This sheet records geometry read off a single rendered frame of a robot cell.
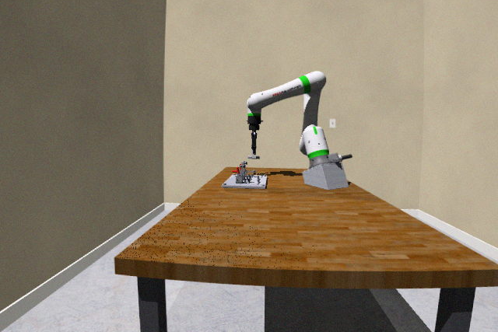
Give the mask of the black toggle clamp with red handle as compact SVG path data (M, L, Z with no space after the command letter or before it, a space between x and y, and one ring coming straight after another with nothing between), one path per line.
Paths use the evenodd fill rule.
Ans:
M246 165L241 164L240 167L241 167L241 173L242 173L243 168L245 168ZM237 167L236 183L243 183L243 176L242 175L239 176L239 173L240 173L240 171L239 171L239 168Z

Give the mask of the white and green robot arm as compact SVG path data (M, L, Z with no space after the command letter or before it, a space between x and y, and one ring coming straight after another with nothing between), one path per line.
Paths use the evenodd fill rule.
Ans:
M247 101L247 123L261 124L261 109L290 97L303 95L304 113L303 129L300 139L300 151L308 156L310 168L326 163L340 163L343 159L352 158L352 154L338 156L329 155L328 145L322 128L317 126L317 114L321 90L326 84L322 72L312 72L295 79L285 85L264 92L255 93ZM316 91L314 91L316 90ZM306 149L307 148L307 149Z

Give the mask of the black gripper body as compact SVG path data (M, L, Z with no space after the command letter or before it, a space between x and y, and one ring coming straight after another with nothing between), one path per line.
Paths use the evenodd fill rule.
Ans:
M254 129L254 132L256 134L256 130L259 130L260 129L260 125L256 125L256 124L250 124L249 125L249 130L252 130ZM253 130L252 130L252 133L254 133Z

